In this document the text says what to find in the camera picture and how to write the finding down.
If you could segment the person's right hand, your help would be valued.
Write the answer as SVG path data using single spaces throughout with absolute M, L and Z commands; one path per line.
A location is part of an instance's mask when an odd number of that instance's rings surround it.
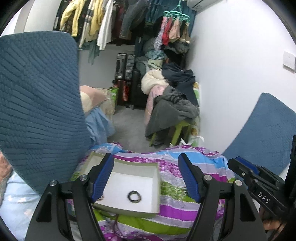
M 262 206 L 260 206 L 259 216 L 263 222 L 264 229 L 268 231 L 273 230 L 273 231 L 276 231 L 276 233 L 281 233 L 286 223 L 280 220 L 267 219 L 267 214 L 268 212 Z

